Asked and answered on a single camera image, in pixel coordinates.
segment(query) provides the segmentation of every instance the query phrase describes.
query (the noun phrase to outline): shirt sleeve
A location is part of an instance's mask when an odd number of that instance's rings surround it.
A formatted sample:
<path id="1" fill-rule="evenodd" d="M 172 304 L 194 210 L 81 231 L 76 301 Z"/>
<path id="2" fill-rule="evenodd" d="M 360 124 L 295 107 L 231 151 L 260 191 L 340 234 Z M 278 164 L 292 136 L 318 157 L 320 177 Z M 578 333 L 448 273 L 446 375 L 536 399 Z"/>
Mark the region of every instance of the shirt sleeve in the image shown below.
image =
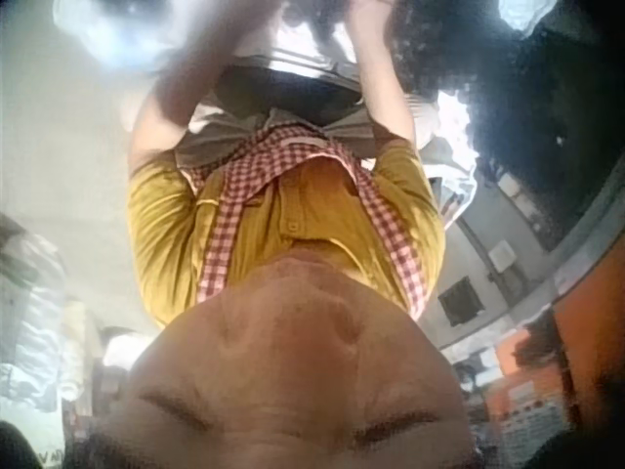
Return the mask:
<path id="1" fill-rule="evenodd" d="M 173 161 L 155 161 L 130 180 L 128 224 L 135 270 L 147 311 L 161 324 L 195 294 L 191 238 L 195 197 Z"/>
<path id="2" fill-rule="evenodd" d="M 390 142 L 378 155 L 373 178 L 405 223 L 431 292 L 440 273 L 445 238 L 437 202 L 418 154 L 404 141 Z"/>

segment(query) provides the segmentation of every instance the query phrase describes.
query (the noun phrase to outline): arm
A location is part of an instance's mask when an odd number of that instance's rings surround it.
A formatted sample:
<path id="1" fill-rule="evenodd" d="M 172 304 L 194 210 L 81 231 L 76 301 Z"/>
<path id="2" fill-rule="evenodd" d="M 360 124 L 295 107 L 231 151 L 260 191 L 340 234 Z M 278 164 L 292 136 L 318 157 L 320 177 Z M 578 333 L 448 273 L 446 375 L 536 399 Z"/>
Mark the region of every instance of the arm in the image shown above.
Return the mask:
<path id="1" fill-rule="evenodd" d="M 347 27 L 376 145 L 403 139 L 415 146 L 414 119 L 397 80 L 386 33 L 395 0 L 350 0 Z"/>
<path id="2" fill-rule="evenodd" d="M 208 2 L 196 33 L 156 83 L 135 123 L 128 156 L 130 174 L 183 138 L 197 104 L 216 85 L 239 40 L 266 20 L 279 0 Z"/>

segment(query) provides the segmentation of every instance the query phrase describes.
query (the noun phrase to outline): orange wall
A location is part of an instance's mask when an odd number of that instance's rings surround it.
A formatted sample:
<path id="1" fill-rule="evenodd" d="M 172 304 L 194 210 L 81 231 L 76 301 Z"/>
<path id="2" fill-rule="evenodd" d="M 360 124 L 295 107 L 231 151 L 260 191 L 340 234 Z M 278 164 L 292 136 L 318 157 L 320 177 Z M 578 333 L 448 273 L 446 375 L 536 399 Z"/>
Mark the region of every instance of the orange wall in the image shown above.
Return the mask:
<path id="1" fill-rule="evenodd" d="M 625 363 L 625 235 L 554 310 L 582 422 L 592 425 L 604 415 L 597 379 Z"/>

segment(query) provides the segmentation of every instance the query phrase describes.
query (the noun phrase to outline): person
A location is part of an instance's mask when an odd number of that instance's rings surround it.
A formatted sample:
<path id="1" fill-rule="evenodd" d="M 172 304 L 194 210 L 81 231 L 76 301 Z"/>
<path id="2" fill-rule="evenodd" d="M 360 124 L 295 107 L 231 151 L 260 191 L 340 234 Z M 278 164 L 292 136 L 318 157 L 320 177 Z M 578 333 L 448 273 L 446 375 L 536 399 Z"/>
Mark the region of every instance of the person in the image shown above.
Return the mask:
<path id="1" fill-rule="evenodd" d="M 386 32 L 388 0 L 346 23 L 375 132 L 367 172 L 305 122 L 261 128 L 195 195 L 176 148 L 238 40 L 277 6 L 213 5 L 140 113 L 129 225 L 163 332 L 75 467 L 466 467 L 451 368 L 415 320 L 444 233 Z"/>

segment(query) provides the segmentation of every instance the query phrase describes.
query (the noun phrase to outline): checkered apron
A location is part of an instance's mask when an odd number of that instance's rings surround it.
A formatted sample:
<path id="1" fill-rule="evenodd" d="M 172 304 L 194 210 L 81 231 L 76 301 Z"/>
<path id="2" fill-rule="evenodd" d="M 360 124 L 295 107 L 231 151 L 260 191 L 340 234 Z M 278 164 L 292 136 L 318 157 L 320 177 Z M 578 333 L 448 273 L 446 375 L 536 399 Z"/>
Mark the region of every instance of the checkered apron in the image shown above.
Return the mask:
<path id="1" fill-rule="evenodd" d="M 216 295 L 226 286 L 245 202 L 286 171 L 318 157 L 339 161 L 354 180 L 362 206 L 396 268 L 409 301 L 410 316 L 417 320 L 427 296 L 423 268 L 394 209 L 379 195 L 371 175 L 360 167 L 349 149 L 328 140 L 317 129 L 291 122 L 258 131 L 229 155 L 217 218 L 206 247 L 197 302 Z M 198 192 L 206 180 L 207 167 L 186 172 Z"/>

